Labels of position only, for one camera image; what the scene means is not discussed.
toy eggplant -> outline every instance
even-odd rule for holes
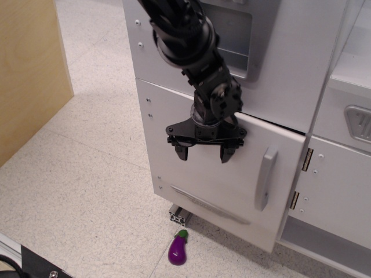
[[[173,265],[182,265],[186,262],[186,243],[188,238],[188,232],[186,230],[181,230],[175,235],[172,245],[169,249],[169,262]]]

screw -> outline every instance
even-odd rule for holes
[[[49,278],[57,278],[58,277],[58,272],[56,271],[52,271],[50,274],[49,274]]]

gray plastic handle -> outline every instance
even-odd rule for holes
[[[277,160],[277,154],[278,151],[276,148],[269,147],[263,156],[263,160],[261,161],[254,200],[255,209],[258,211],[263,211],[268,203],[269,177]]]

cabinet panel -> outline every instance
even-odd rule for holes
[[[192,98],[139,79],[137,88],[155,193],[271,251],[305,137],[238,114],[248,134],[229,162],[222,164],[219,147],[209,145],[189,148],[183,161],[165,129],[190,117]]]
[[[240,19],[240,16],[229,22],[236,24],[234,36],[241,35],[241,30],[245,30],[246,36],[237,41],[245,41],[242,46],[246,51],[230,49],[223,52],[224,55],[234,51],[241,52],[239,58],[232,58],[242,62],[243,65],[237,65],[237,68],[244,68],[247,63],[247,79],[237,77],[242,85],[243,112],[294,130],[308,132],[347,1],[281,0],[280,5],[276,7],[277,14],[274,10],[262,13],[265,6],[276,4],[265,5],[259,0],[248,1],[244,5],[222,0],[203,2],[208,3],[206,10],[209,11],[212,5],[218,9],[223,7],[225,17],[232,14],[231,10],[250,14],[245,19],[241,17],[241,22],[246,22],[246,25],[239,25],[240,21],[237,19]],[[192,96],[194,88],[189,86],[187,78],[182,76],[179,69],[169,66],[161,59],[154,45],[152,28],[145,11],[136,1],[123,0],[123,3],[136,77]],[[272,16],[275,17],[274,25],[271,26],[272,33],[269,38],[264,38],[263,43],[259,40],[262,34],[261,24],[257,22],[271,21]],[[254,49],[264,51],[254,53]],[[244,76],[244,73],[236,73],[236,67],[231,64],[229,66],[236,76]]]
[[[371,156],[316,137],[309,147],[311,162],[289,215],[371,249]]]

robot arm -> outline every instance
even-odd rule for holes
[[[246,136],[234,116],[242,109],[242,91],[217,50],[219,37],[212,23],[199,0],[139,2],[151,18],[161,57],[181,68],[195,87],[191,118],[166,128],[168,142],[182,160],[195,144],[220,145],[221,161],[227,162]],[[234,124],[225,121],[228,117]]]

